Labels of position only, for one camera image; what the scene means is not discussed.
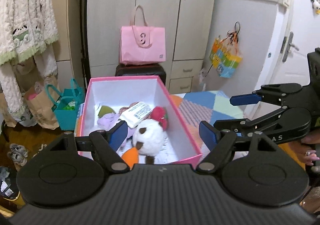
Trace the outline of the person's right hand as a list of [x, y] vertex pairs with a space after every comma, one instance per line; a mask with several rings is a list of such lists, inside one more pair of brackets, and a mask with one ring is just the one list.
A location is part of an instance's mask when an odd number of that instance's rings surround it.
[[319, 161], [319, 156], [311, 146], [317, 144], [319, 144], [319, 132], [312, 132], [301, 139], [297, 144], [298, 159], [307, 166], [313, 166], [316, 161]]

